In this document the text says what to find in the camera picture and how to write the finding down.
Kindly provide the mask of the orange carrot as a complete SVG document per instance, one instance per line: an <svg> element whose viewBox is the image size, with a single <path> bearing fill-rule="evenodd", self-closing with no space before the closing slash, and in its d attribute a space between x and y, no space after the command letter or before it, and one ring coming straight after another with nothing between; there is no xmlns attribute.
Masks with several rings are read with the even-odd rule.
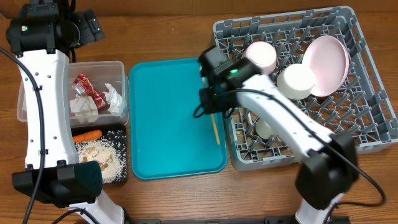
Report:
<svg viewBox="0 0 398 224"><path fill-rule="evenodd" d="M99 139L103 135L102 131L100 129L90 131L84 134L79 134L77 136L73 137L73 142L86 142L86 141L94 141Z"/></svg>

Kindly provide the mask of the red snack wrapper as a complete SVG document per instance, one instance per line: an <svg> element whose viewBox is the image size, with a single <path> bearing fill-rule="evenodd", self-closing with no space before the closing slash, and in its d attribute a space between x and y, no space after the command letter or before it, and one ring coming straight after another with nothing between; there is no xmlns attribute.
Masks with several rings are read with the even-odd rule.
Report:
<svg viewBox="0 0 398 224"><path fill-rule="evenodd" d="M80 73L73 82L73 88L80 96L90 96L99 110L108 104L103 92L98 91L84 73Z"/></svg>

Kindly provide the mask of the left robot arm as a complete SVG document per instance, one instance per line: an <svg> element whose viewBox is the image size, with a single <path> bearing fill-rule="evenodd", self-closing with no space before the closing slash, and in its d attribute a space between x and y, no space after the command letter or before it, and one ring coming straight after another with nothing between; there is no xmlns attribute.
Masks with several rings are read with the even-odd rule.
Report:
<svg viewBox="0 0 398 224"><path fill-rule="evenodd" d="M67 78L75 48L104 38L93 11L71 0L30 0L6 31L5 55L20 70L27 107L25 169L13 187L31 202L64 208L89 223L130 223L103 190L100 165L81 163L73 142Z"/></svg>

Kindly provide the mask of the white plastic cup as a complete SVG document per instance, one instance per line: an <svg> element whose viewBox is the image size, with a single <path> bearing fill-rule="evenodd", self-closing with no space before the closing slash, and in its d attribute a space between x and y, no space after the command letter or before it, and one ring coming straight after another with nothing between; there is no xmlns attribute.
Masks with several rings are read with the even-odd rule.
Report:
<svg viewBox="0 0 398 224"><path fill-rule="evenodd" d="M273 129L261 118L256 121L256 132L263 139L269 139L275 134Z"/></svg>

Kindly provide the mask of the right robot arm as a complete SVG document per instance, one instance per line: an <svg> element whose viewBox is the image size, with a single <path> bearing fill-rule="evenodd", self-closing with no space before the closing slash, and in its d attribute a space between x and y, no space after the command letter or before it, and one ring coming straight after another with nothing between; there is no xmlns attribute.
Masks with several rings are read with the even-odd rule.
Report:
<svg viewBox="0 0 398 224"><path fill-rule="evenodd" d="M241 105L263 119L301 162L295 186L303 201L289 223L327 223L359 177L353 137L335 134L307 116L246 58L230 60L212 46L198 61L208 80L199 91L203 113L225 113Z"/></svg>

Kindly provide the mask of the small white plate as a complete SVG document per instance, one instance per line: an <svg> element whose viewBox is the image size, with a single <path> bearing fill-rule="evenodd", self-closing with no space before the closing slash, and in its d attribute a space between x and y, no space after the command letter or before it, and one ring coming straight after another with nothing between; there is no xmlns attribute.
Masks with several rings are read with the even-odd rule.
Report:
<svg viewBox="0 0 398 224"><path fill-rule="evenodd" d="M289 65L277 78L279 91L292 100L302 100L310 96L314 86L314 72L301 63Z"/></svg>

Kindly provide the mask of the white plastic fork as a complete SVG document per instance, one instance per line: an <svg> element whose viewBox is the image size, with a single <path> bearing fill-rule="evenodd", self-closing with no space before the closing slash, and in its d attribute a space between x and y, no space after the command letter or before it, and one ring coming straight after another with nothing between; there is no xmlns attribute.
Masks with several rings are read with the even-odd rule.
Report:
<svg viewBox="0 0 398 224"><path fill-rule="evenodd" d="M250 112L248 112L247 121L248 121L248 124L249 124L249 125L252 125L252 119L251 119L251 114L250 114Z"/></svg>

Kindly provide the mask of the wooden chopstick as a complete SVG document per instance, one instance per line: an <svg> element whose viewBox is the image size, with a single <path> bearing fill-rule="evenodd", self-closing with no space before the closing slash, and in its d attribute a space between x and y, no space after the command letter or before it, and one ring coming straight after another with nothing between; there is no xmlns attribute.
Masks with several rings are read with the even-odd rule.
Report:
<svg viewBox="0 0 398 224"><path fill-rule="evenodd" d="M203 87L206 88L207 87L206 78L202 77L201 81L202 81ZM210 117L211 117L211 122L212 122L212 125L213 125L213 130L214 130L214 134L215 134L215 138L216 138L216 143L217 143L217 145L220 145L220 137L219 137L219 134L218 134L218 128L217 128L217 125L216 125L215 116L214 116L214 114L210 114Z"/></svg>

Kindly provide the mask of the large white plate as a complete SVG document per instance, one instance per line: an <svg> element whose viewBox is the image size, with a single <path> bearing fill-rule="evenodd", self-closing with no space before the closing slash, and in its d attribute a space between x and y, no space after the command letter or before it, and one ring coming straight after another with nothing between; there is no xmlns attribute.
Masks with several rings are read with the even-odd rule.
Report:
<svg viewBox="0 0 398 224"><path fill-rule="evenodd" d="M308 46L302 64L309 67L315 76L311 94L324 97L334 93L343 84L348 74L349 57L337 38L324 35Z"/></svg>

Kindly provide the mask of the bowl with nuts and crumbs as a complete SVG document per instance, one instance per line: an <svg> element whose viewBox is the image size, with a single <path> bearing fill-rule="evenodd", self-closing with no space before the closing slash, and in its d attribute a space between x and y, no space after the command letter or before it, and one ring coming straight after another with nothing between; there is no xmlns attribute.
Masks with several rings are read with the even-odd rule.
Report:
<svg viewBox="0 0 398 224"><path fill-rule="evenodd" d="M263 75L269 75L276 68L277 55L275 48L263 41L252 43L243 53L247 58L261 69Z"/></svg>

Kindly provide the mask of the white napkin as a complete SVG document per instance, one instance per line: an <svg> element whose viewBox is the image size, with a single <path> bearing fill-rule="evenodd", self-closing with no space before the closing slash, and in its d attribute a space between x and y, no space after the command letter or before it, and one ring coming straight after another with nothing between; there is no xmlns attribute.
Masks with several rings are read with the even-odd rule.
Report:
<svg viewBox="0 0 398 224"><path fill-rule="evenodd" d="M90 96L75 95L75 99L70 100L70 109L81 124L94 123L98 119L98 109Z"/></svg>
<svg viewBox="0 0 398 224"><path fill-rule="evenodd" d="M108 111L113 115L121 113L123 111L122 96L110 83L106 83L105 86L108 89L108 91L104 92L105 100L109 105Z"/></svg>

